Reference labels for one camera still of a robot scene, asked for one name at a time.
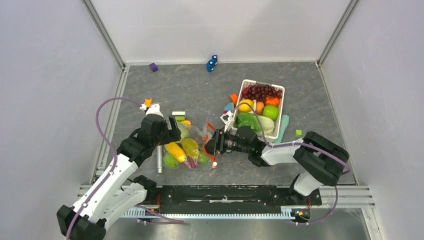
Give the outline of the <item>purple fake sweet potato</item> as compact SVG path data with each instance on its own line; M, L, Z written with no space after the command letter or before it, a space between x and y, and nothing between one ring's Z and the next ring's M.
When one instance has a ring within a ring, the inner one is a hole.
M190 169L196 169L198 167L198 161L196 159L188 157L186 159L186 165Z

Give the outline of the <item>yellow fake starfruit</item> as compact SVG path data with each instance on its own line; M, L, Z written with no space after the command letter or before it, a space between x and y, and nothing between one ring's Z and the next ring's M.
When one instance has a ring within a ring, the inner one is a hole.
M190 158L197 159L199 156L199 144L192 138L185 138L181 142L181 146Z

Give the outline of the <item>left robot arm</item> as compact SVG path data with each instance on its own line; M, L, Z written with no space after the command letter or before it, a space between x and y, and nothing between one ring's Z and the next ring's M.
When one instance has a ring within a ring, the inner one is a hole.
M181 131L173 116L165 120L159 114L147 114L140 127L121 142L113 161L91 188L72 206L63 205L57 211L65 238L102 240L127 210L142 202L153 203L157 198L156 183L142 175L119 195L115 193L158 146L180 139Z

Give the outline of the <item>clear zip top bag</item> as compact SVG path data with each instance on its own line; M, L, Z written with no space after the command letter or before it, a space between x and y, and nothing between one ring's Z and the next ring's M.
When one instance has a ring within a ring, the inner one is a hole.
M187 121L178 121L180 140L168 143L164 146L162 164L166 168L175 169L184 166L188 169L217 167L215 157L206 153L206 143L212 139L212 131L216 128L209 122L203 129L191 125Z

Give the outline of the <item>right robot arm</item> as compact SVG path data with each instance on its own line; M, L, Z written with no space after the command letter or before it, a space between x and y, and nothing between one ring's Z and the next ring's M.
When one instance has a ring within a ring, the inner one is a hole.
M349 153L320 134L309 131L295 141L271 144L259 139L249 127L240 127L235 134L216 130L203 146L211 156L226 151L247 154L247 159L257 167L298 163L304 172L297 176L289 189L289 199L302 204L321 186L334 187L342 175L351 168Z

